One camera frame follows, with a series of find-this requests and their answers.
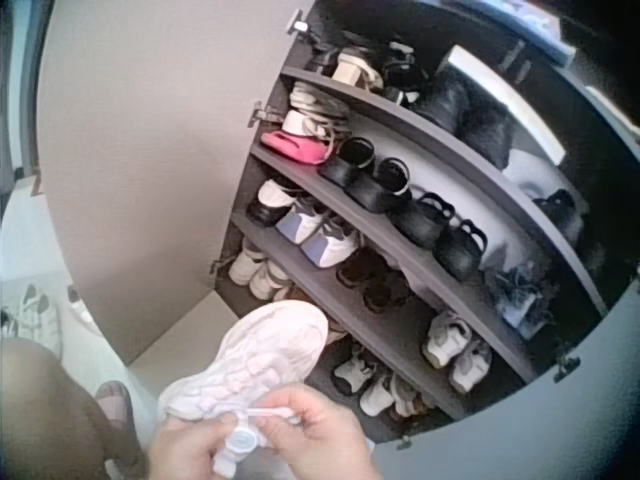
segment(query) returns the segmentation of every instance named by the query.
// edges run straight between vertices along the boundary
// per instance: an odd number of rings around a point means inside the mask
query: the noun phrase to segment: white shoe
[[[317,267],[333,267],[358,249],[358,232],[336,215],[329,217],[301,248]]]
[[[333,384],[345,396],[358,392],[376,371],[376,364],[362,358],[363,351],[362,347],[355,349],[353,357],[333,371]]]
[[[383,375],[371,385],[360,397],[360,408],[370,417],[377,417],[383,410],[389,408],[395,402],[389,391],[391,377]]]
[[[18,336],[48,348],[58,360],[62,358],[60,316],[47,295],[40,295],[34,305],[23,309],[18,320]]]
[[[267,256],[251,243],[248,238],[243,238],[242,251],[231,264],[229,278],[233,283],[241,287],[249,285],[251,278],[256,274],[266,258]]]
[[[267,260],[249,282],[249,290],[259,300],[271,300],[276,292],[291,283],[289,276],[280,267]]]
[[[290,242],[300,245],[313,235],[328,216],[329,210],[313,197],[298,197],[293,208],[276,224]]]
[[[445,311],[432,320],[422,354],[434,368],[442,368],[462,353],[471,336],[471,329],[458,315]]]
[[[364,58],[349,53],[338,55],[338,68],[331,77],[338,82],[352,86],[362,86],[365,90],[382,90],[382,75],[371,68]]]
[[[244,410],[280,385],[302,382],[326,338],[327,319],[309,303],[286,300],[260,307],[227,332],[205,371],[162,392],[159,417],[198,421]]]
[[[489,373],[491,366],[491,348],[480,340],[474,340],[456,358],[451,372],[451,385],[460,393],[468,393]]]

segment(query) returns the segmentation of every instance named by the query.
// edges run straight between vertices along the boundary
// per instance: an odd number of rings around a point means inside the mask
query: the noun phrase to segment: white sneaker on floor
[[[276,224],[290,242],[300,245],[313,235],[329,210],[313,197],[298,197],[289,212]]]
[[[442,368],[462,353],[471,341],[472,331],[455,313],[445,311],[431,321],[422,354],[434,368]]]
[[[60,316],[56,305],[47,295],[40,295],[37,302],[22,309],[18,319],[18,336],[48,348],[58,360],[62,358]]]
[[[376,364],[367,363],[362,358],[361,353],[363,351],[362,347],[356,349],[353,357],[348,362],[343,363],[333,371],[331,380],[336,389],[345,396],[358,392],[373,377],[376,371]]]
[[[280,385],[303,381],[326,338],[327,319],[309,303],[286,300],[260,307],[227,332],[205,371],[162,392],[159,416],[197,421],[246,409]]]
[[[317,267],[333,267],[358,249],[358,232],[335,215],[328,218],[301,248]]]
[[[370,417],[377,417],[395,402],[390,391],[390,375],[379,377],[360,397],[360,408]]]
[[[486,342],[477,339],[467,345],[451,372],[453,387],[460,393],[468,393],[489,373],[491,358],[491,347]]]
[[[249,282],[249,290],[259,300],[271,300],[279,290],[291,284],[289,276],[275,263],[268,260]]]
[[[236,285],[245,287],[256,274],[267,256],[247,239],[242,239],[242,251],[236,257],[229,269],[229,278]]]

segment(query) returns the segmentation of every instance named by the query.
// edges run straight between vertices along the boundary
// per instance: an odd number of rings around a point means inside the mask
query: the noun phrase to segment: shoe sole
[[[237,353],[238,351],[242,351],[244,349],[238,348],[238,345],[243,341],[243,339],[247,338],[247,333],[251,331],[256,324],[266,319],[266,317],[272,315],[276,316],[280,313],[285,318],[277,318],[278,327],[282,330],[281,335],[279,336],[279,340],[282,342],[283,339],[286,338],[287,333],[291,333],[292,329],[288,329],[288,325],[292,325],[293,322],[288,320],[295,319],[296,325],[296,334],[299,334],[300,329],[303,326],[306,326],[309,330],[316,330],[320,335],[318,342],[309,349],[309,352],[305,352],[305,357],[308,359],[308,362],[303,365],[304,368],[301,372],[293,372],[294,375],[289,375],[288,377],[298,376],[301,378],[288,378],[286,377],[282,384],[293,382],[293,381],[303,381],[306,378],[320,357],[320,353],[324,348],[324,345],[327,340],[328,333],[328,322],[325,315],[322,311],[311,305],[307,302],[302,302],[299,300],[284,300],[277,303],[271,303],[260,307],[253,312],[249,313],[242,319],[240,319],[224,336],[222,342],[220,344],[220,348],[218,349],[218,353],[214,361],[209,365],[209,367],[190,377],[186,377],[169,385],[161,394],[158,399],[158,417],[160,420],[163,420],[167,413],[170,413],[176,417],[182,418],[184,420],[197,421],[202,420],[203,418],[210,418],[207,412],[203,412],[201,408],[198,408],[198,401],[202,400],[201,395],[196,395],[196,398],[191,397],[188,393],[191,389],[202,389],[210,386],[210,377],[215,376],[217,373],[216,369],[219,366],[220,362],[225,360],[225,356],[228,355],[228,352],[235,347],[233,353]],[[256,385],[255,390],[258,392],[258,397],[262,396],[264,393],[269,391],[265,385]],[[195,402],[193,405],[190,405],[189,399],[192,398]],[[180,403],[180,400],[187,400],[183,402],[183,405],[177,405]],[[220,403],[227,403],[225,399],[219,400]],[[241,405],[237,404],[237,408],[246,408],[249,406],[248,404]]]

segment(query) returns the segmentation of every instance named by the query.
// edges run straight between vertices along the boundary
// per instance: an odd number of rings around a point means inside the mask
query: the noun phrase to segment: cabinet door
[[[73,281],[125,363],[208,293],[253,104],[282,68],[295,8],[312,3],[55,2],[43,184]]]

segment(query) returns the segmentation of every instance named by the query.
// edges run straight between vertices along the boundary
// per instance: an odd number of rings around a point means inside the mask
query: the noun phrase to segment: white floor
[[[32,197],[32,186],[33,177],[18,182],[2,222],[2,304],[17,304],[28,283],[54,298],[62,324],[62,366],[90,393],[109,380],[127,385],[138,436],[147,447],[155,429],[158,393],[173,380],[196,373],[211,362],[222,336],[237,317],[216,293],[211,293],[127,368],[104,337],[81,324],[66,307],[66,288],[73,282],[56,239],[46,197]]]

